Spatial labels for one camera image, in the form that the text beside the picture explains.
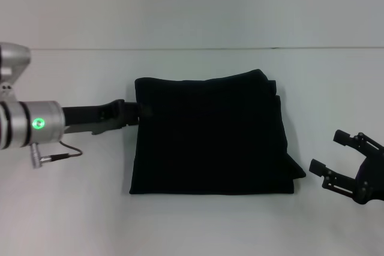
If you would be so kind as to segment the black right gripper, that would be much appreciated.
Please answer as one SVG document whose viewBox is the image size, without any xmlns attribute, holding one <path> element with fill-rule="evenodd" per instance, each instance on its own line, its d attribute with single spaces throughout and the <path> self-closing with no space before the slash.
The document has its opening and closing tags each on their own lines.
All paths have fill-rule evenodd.
<svg viewBox="0 0 384 256">
<path fill-rule="evenodd" d="M 358 204 L 383 201 L 383 146 L 362 132 L 355 136 L 336 130 L 334 142 L 348 146 L 366 156 L 356 178 L 339 174 L 318 160 L 312 159 L 309 171 L 323 178 L 322 188 L 353 198 Z"/>
</svg>

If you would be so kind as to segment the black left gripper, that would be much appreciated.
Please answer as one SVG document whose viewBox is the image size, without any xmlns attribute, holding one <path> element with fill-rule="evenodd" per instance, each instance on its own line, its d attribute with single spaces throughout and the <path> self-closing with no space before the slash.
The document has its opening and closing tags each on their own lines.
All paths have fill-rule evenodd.
<svg viewBox="0 0 384 256">
<path fill-rule="evenodd" d="M 99 135 L 106 131 L 136 126 L 141 118 L 154 115 L 151 106 L 142 103 L 114 100 L 100 106 L 63 107 L 65 134 L 91 132 Z"/>
</svg>

